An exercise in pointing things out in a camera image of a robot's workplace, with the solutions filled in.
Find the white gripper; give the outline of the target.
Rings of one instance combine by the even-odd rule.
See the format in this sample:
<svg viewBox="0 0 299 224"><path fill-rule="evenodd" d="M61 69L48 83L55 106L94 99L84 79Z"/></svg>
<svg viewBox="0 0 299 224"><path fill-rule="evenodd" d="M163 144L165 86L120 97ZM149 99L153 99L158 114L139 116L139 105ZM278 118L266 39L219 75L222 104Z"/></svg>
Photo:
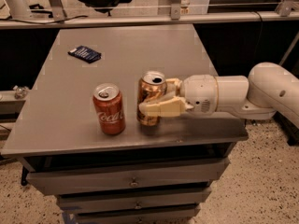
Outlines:
<svg viewBox="0 0 299 224"><path fill-rule="evenodd" d="M187 112L207 116L215 112L218 102L218 85L211 75L194 75L183 80L168 78L165 101L143 102L138 105L142 114L149 117L178 117Z"/></svg>

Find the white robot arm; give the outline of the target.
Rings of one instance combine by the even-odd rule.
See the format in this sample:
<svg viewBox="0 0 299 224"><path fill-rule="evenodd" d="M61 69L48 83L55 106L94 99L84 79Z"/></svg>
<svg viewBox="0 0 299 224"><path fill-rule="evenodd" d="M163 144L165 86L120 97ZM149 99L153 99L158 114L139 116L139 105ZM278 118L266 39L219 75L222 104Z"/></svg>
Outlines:
<svg viewBox="0 0 299 224"><path fill-rule="evenodd" d="M193 75L169 78L168 91L138 108L151 117L226 112L241 119L270 119L280 113L299 127L299 79L275 63L258 63L244 76Z"/></svg>

